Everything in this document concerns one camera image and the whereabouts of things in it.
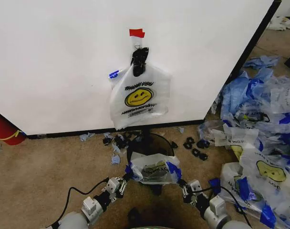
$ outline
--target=white wall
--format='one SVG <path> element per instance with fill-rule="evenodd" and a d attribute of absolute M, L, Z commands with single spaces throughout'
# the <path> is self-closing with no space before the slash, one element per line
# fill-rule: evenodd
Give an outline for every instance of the white wall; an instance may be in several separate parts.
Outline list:
<path fill-rule="evenodd" d="M 275 16 L 290 16 L 290 0 L 282 0 Z"/>
<path fill-rule="evenodd" d="M 173 78 L 169 112 L 136 125 L 203 119 L 271 3 L 0 0 L 0 113 L 28 135 L 113 127 L 108 74 L 143 28 Z"/>

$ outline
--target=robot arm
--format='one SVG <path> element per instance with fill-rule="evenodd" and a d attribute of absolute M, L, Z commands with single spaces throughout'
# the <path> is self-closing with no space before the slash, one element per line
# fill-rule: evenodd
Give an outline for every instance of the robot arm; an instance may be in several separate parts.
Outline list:
<path fill-rule="evenodd" d="M 124 197 L 124 190 L 129 179 L 129 174 L 109 179 L 100 195 L 94 198 L 87 197 L 83 201 L 82 213 L 71 212 L 47 229 L 88 229 L 90 225 L 96 223 L 110 203 Z"/>
<path fill-rule="evenodd" d="M 47 229 L 88 229 L 90 225 L 96 223 L 99 216 L 107 210 L 110 203 L 115 202 L 117 198 L 123 198 L 129 179 L 129 174 L 109 179 L 100 195 L 94 198 L 87 197 L 83 201 L 82 213 L 71 212 L 63 219 L 47 227 Z M 203 193 L 205 189 L 201 188 L 198 180 L 190 183 L 180 180 L 179 185 L 183 192 L 183 202 L 196 207 L 210 229 L 251 228 L 243 222 L 231 220 L 231 217 L 226 212 L 224 199 L 216 196 L 209 200 L 205 193 Z"/>
<path fill-rule="evenodd" d="M 196 207 L 210 229 L 251 229 L 246 223 L 231 220 L 231 217 L 226 212 L 224 199 L 215 196 L 209 200 L 201 192 L 202 188 L 198 180 L 188 184 L 184 180 L 180 180 L 179 185 L 183 192 L 183 202 Z"/>

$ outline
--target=smiley face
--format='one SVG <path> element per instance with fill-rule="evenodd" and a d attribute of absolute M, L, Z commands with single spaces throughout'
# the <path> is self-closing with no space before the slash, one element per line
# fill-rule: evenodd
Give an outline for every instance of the smiley face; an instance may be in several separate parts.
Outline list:
<path fill-rule="evenodd" d="M 262 176 L 267 176 L 276 182 L 283 182 L 286 180 L 286 174 L 284 173 L 283 169 L 268 165 L 263 161 L 258 161 L 256 165 L 259 169 L 259 173 Z"/>
<path fill-rule="evenodd" d="M 149 88 L 140 87 L 126 97 L 125 104 L 127 106 L 140 106 L 147 103 L 153 95 L 153 91 Z"/>

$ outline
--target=floor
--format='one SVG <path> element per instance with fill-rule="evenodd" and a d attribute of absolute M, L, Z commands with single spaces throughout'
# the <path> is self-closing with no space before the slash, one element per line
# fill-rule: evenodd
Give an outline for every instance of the floor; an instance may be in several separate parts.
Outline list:
<path fill-rule="evenodd" d="M 283 63 L 290 57 L 290 30 L 265 31 L 250 57 L 280 55 L 281 60 L 274 68 L 275 75 L 290 77 L 290 69 Z M 218 116 L 208 115 L 208 119 Z M 182 144 L 189 136 L 198 139 L 197 126 L 185 126 L 181 134 L 170 128 L 154 129 L 169 141 L 179 145 L 175 155 L 181 162 L 183 178 L 187 181 L 198 179 L 202 188 L 208 187 L 208 180 L 218 177 L 224 163 L 236 161 L 233 153 L 223 147 L 203 150 L 209 159 L 201 161 L 192 156 Z M 103 135 L 95 135 L 86 142 L 78 136 L 54 139 L 25 140 L 17 146 L 2 144 L 0 151 L 0 228 L 39 229 L 54 222 L 65 204 L 68 188 L 78 187 L 87 191 L 105 177 L 124 174 L 126 158 L 120 165 L 111 165 L 111 146 L 104 146 Z M 93 195 L 99 194 L 96 189 Z M 67 213 L 80 211 L 85 196 L 73 192 Z M 100 217 L 94 228 L 125 229 L 128 227 L 127 214 L 136 207 L 148 225 L 176 229 L 208 229 L 199 212 L 182 201 L 179 186 L 164 186 L 161 196 L 152 194 L 148 187 L 130 181 L 124 198 L 111 204 Z M 231 217 L 244 221 L 232 204 L 227 204 Z M 263 229 L 259 221 L 249 216 L 253 228 Z"/>

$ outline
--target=black cable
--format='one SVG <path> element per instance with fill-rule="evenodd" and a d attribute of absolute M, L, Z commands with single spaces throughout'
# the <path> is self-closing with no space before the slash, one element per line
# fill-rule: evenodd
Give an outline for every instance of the black cable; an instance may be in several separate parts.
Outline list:
<path fill-rule="evenodd" d="M 242 214 L 243 214 L 243 216 L 244 216 L 244 218 L 245 218 L 247 224 L 249 225 L 249 227 L 251 227 L 251 224 L 250 224 L 250 222 L 249 222 L 249 220 L 248 220 L 248 218 L 247 218 L 247 215 L 246 215 L 246 213 L 244 212 L 244 210 L 242 209 L 241 205 L 238 203 L 238 201 L 237 201 L 236 198 L 233 196 L 233 194 L 232 194 L 229 190 L 227 190 L 225 187 L 223 187 L 223 186 L 212 186 L 212 187 L 205 188 L 205 189 L 203 189 L 203 190 L 193 191 L 193 193 L 201 193 L 201 192 L 209 191 L 209 190 L 211 190 L 211 189 L 218 188 L 218 187 L 222 188 L 223 190 L 227 191 L 227 192 L 230 194 L 230 196 L 233 198 L 233 200 L 236 202 L 237 206 L 239 207 L 240 211 L 242 212 Z"/>
<path fill-rule="evenodd" d="M 65 211 L 66 211 L 66 209 L 67 209 L 67 207 L 68 207 L 68 204 L 69 204 L 69 199 L 70 199 L 70 194 L 71 194 L 71 190 L 72 190 L 72 189 L 75 190 L 75 191 L 77 191 L 77 192 L 79 192 L 80 194 L 88 195 L 88 194 L 90 194 L 94 189 L 96 189 L 97 186 L 99 186 L 101 183 L 108 182 L 108 180 L 109 180 L 109 178 L 106 178 L 106 179 L 102 180 L 101 182 L 97 183 L 97 184 L 96 184 L 96 185 L 95 185 L 95 186 L 94 186 L 90 191 L 88 191 L 88 192 L 82 192 L 81 190 L 79 190 L 79 189 L 77 189 L 77 188 L 75 188 L 75 187 L 70 187 L 70 188 L 69 188 L 69 192 L 68 192 L 68 196 L 67 196 L 67 201 L 66 201 L 66 203 L 65 203 L 65 206 L 64 206 L 64 209 L 63 209 L 61 215 L 60 215 L 59 218 L 58 218 L 54 223 L 52 223 L 50 226 L 52 226 L 52 225 L 54 225 L 54 224 L 57 224 L 58 221 L 61 220 L 61 218 L 63 217 L 63 215 L 64 215 L 64 213 L 65 213 Z"/>

